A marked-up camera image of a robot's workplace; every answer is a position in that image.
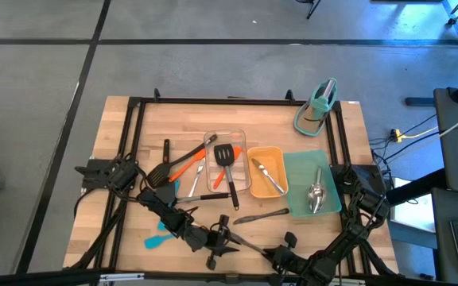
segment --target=wooden table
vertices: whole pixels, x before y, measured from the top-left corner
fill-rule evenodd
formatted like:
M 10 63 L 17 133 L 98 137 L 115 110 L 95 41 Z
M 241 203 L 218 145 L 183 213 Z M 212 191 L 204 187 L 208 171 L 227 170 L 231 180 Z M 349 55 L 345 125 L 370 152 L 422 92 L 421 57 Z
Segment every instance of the wooden table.
M 97 159 L 113 159 L 118 150 L 122 125 L 126 113 L 127 97 L 111 96 L 107 98 L 102 114 L 99 131 L 93 148 Z M 371 151 L 367 140 L 367 131 L 358 102 L 341 102 L 347 142 L 353 164 L 372 164 Z M 246 133 L 247 148 L 254 146 L 277 146 L 284 153 L 323 149 L 327 154 L 328 139 L 326 129 L 319 137 L 307 137 L 293 128 L 293 118 L 298 106 L 242 106 L 242 105 L 206 105 L 147 103 L 141 139 L 138 147 L 138 161 L 145 171 L 149 172 L 161 163 L 164 139 L 171 141 L 171 160 L 174 160 L 194 149 L 203 139 L 205 132 L 216 129 L 242 129 Z M 336 117 L 331 114 L 336 137 L 336 151 L 342 160 L 342 149 L 338 136 Z M 130 126 L 134 129 L 135 118 Z M 132 133 L 129 134 L 130 149 Z M 195 163 L 180 178 L 178 197 L 188 195 L 196 173 Z M 173 172 L 180 168 L 175 166 Z M 74 222 L 72 236 L 64 259 L 64 266 L 77 262 L 81 255 L 99 234 L 103 213 L 107 201 L 107 190 L 95 190 L 79 205 Z M 209 194 L 206 175 L 200 177 L 196 195 Z M 256 199 L 250 191 L 239 193 L 240 210 L 235 211 L 230 199 L 218 199 L 190 203 L 188 208 L 199 206 L 193 214 L 199 224 L 210 226 L 218 222 L 219 215 L 226 214 L 231 218 L 230 228 L 249 242 L 262 248 L 273 248 L 283 244 L 286 231 L 298 237 L 295 253 L 308 257 L 319 249 L 324 249 L 340 233 L 339 214 L 326 214 L 311 218 L 293 218 L 282 215 L 264 218 L 233 226 L 232 221 L 244 215 L 256 215 L 275 211 L 288 206 L 285 197 L 277 199 Z M 157 229 L 159 218 L 146 208 L 136 203 L 129 203 L 122 243 L 120 245 L 117 270 L 146 272 L 196 272 L 196 273 L 239 273 L 268 274 L 274 272 L 270 263 L 261 254 L 244 246 L 237 253 L 228 253 L 218 257 L 214 272 L 205 266 L 209 254 L 207 249 L 193 253 L 181 239 L 171 239 L 156 249 L 146 249 L 144 240 L 151 236 L 166 235 Z M 369 242 L 386 265 L 398 271 L 387 224 L 373 230 Z M 108 264 L 112 246 L 112 237 L 106 244 L 103 266 Z M 358 272 L 363 272 L 358 250 L 355 250 L 355 264 Z M 347 265 L 343 262 L 343 274 L 347 274 Z

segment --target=black handle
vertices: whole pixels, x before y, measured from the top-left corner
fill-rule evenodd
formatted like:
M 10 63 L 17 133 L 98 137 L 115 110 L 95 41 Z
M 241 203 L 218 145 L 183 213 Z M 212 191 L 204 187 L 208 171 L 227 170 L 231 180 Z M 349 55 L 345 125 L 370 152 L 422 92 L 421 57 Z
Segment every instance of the black handle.
M 200 196 L 201 200 L 205 199 L 226 199 L 229 198 L 228 193 L 220 193 L 220 194 L 213 194 L 213 195 L 202 195 Z
M 232 205 L 235 210 L 239 210 L 238 195 L 236 195 L 235 183 L 229 182 L 229 190 L 231 190 Z
M 174 162 L 171 163 L 171 166 L 174 166 L 175 164 L 178 164 L 180 163 L 181 161 L 184 161 L 194 155 L 196 155 L 197 152 L 199 152 L 200 150 L 204 149 L 204 147 L 207 145 L 207 144 L 210 144 L 212 143 L 215 139 L 217 138 L 216 134 L 213 134 L 209 139 L 206 140 L 206 142 L 203 142 L 201 145 L 197 146 L 195 149 L 193 149 L 192 151 L 186 153 L 185 155 L 183 155 L 180 159 L 178 160 L 175 160 Z
M 162 157 L 164 163 L 169 162 L 169 139 L 164 140 L 164 156 Z

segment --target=floor line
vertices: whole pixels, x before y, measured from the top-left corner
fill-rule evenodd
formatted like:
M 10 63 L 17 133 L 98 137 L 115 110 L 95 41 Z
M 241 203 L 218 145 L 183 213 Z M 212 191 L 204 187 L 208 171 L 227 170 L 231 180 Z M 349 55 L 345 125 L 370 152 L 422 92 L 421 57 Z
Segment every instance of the floor line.
M 364 39 L 101 39 L 101 45 L 131 44 L 289 44 L 372 46 L 458 46 L 458 40 L 364 40 Z
M 27 273 L 29 269 L 29 264 L 33 259 L 33 252 L 40 235 L 40 230 L 43 225 L 45 215 L 47 213 L 47 208 L 52 197 L 52 191 L 54 190 L 54 185 L 56 184 L 57 175 L 60 171 L 61 161 L 63 160 L 64 152 L 67 147 L 68 139 L 70 138 L 70 132 L 72 131 L 73 122 L 75 121 L 77 110 L 79 108 L 80 100 L 82 98 L 83 90 L 86 85 L 87 76 L 89 74 L 91 63 L 95 56 L 95 51 L 97 47 L 98 39 L 100 38 L 100 33 L 102 32 L 103 24 L 107 18 L 107 12 L 109 10 L 109 5 L 111 0 L 104 0 L 102 11 L 100 12 L 99 20 L 95 27 L 95 32 L 91 39 L 91 44 L 87 50 L 86 58 L 83 63 L 79 75 L 79 81 L 77 82 L 77 87 L 74 92 L 72 103 L 67 112 L 67 116 L 64 120 L 63 128 L 60 133 L 58 142 L 56 143 L 56 148 L 52 155 L 52 160 L 49 165 L 47 175 L 45 176 L 44 182 L 42 184 L 42 189 L 40 191 L 40 196 L 36 210 L 34 211 L 33 221 L 29 226 L 29 232 L 25 237 L 24 247 L 21 251 L 21 258 L 16 267 L 16 273 L 22 274 Z
M 74 45 L 74 44 L 91 44 L 92 39 L 78 38 L 0 38 L 0 45 Z

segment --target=teal cutting board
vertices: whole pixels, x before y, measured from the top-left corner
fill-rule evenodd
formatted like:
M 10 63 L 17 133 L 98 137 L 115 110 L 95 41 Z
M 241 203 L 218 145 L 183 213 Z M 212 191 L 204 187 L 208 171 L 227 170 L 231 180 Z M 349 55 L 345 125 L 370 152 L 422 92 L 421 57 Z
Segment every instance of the teal cutting board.
M 326 153 L 323 150 L 284 153 L 284 163 L 285 174 L 289 183 L 287 201 L 292 216 L 308 217 L 340 211 L 342 205 L 337 195 Z M 308 194 L 310 186 L 316 182 L 316 173 L 319 167 L 323 169 L 321 184 L 326 188 L 326 200 L 323 208 L 313 214 L 309 207 Z

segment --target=metal ladle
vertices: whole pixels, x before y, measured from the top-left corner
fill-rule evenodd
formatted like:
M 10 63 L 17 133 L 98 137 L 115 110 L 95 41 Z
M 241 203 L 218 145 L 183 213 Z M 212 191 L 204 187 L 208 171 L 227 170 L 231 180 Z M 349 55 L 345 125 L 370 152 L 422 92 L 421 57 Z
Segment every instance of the metal ladle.
M 317 169 L 316 183 L 310 186 L 309 190 L 309 207 L 312 213 L 316 213 L 323 207 L 324 200 L 326 199 L 326 190 L 321 185 L 322 169 Z

